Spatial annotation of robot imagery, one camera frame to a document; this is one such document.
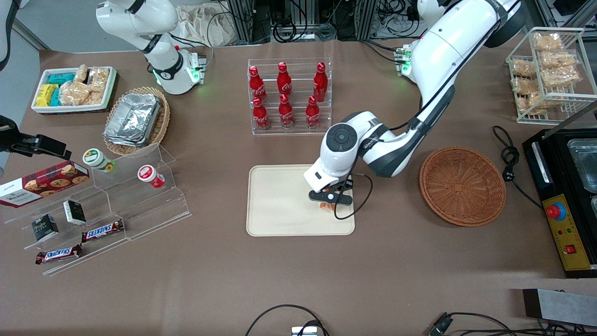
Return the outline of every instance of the wicker basket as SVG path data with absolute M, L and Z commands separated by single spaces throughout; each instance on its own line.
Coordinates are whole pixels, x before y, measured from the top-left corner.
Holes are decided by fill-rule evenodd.
M 495 220 L 506 205 L 506 185 L 495 165 L 463 147 L 431 153 L 421 167 L 419 185 L 435 213 L 463 227 Z
M 168 106 L 168 102 L 166 101 L 166 97 L 164 97 L 164 94 L 153 87 L 134 88 L 125 94 L 129 93 L 153 94 L 154 96 L 159 97 L 162 100 L 162 105 L 159 107 L 159 115 L 155 120 L 151 137 L 149 138 L 149 142 L 147 143 L 147 145 L 162 142 L 164 136 L 166 135 L 168 123 L 170 122 L 170 107 Z M 114 110 L 118 106 L 118 103 L 120 103 L 122 97 L 124 97 L 124 94 L 120 98 L 118 98 L 118 101 L 112 106 L 112 110 L 110 110 L 110 114 L 108 115 L 108 119 L 106 121 L 106 125 L 108 125 L 108 123 L 110 122 L 110 119 L 114 114 Z M 104 142 L 106 143 L 106 146 L 108 147 L 110 152 L 119 155 L 127 155 L 139 149 L 138 147 L 134 146 L 117 145 L 115 143 L 109 142 L 106 138 L 104 138 Z

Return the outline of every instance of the snickers bar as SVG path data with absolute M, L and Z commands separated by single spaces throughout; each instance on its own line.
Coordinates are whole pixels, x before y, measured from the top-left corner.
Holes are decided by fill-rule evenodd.
M 99 238 L 101 236 L 105 236 L 109 233 L 120 231 L 122 229 L 124 229 L 124 224 L 123 224 L 122 220 L 120 219 L 120 220 L 110 223 L 108 225 L 98 227 L 95 230 L 81 233 L 81 236 L 82 236 L 81 243 L 85 243 L 89 239 Z
M 40 252 L 35 258 L 36 264 L 45 264 L 46 262 L 55 260 L 66 260 L 72 258 L 80 258 L 83 255 L 83 247 L 81 244 L 73 246 L 72 248 L 62 249 L 52 252 Z

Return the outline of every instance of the yellow control panel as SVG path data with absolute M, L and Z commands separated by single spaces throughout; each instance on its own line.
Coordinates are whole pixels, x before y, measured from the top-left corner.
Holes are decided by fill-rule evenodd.
M 566 271 L 590 269 L 587 253 L 563 194 L 543 201 L 549 227 L 552 229 L 560 259 Z

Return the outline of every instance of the yellow snack box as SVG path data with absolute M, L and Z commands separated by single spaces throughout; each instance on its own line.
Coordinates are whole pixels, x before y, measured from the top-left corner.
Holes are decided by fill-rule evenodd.
M 39 94 L 35 100 L 36 106 L 49 106 L 52 101 L 52 94 L 58 88 L 58 84 L 44 84 L 39 88 Z

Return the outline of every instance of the red switch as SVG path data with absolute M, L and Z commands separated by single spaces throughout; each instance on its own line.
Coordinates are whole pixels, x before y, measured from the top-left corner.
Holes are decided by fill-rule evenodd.
M 567 254 L 576 253 L 576 248 L 574 247 L 574 245 L 566 245 L 565 249 Z
M 553 205 L 553 204 L 548 206 L 547 209 L 545 209 L 545 210 L 547 212 L 547 216 L 549 218 L 553 218 L 553 219 L 560 217 L 560 215 L 562 214 L 559 207 L 556 205 Z

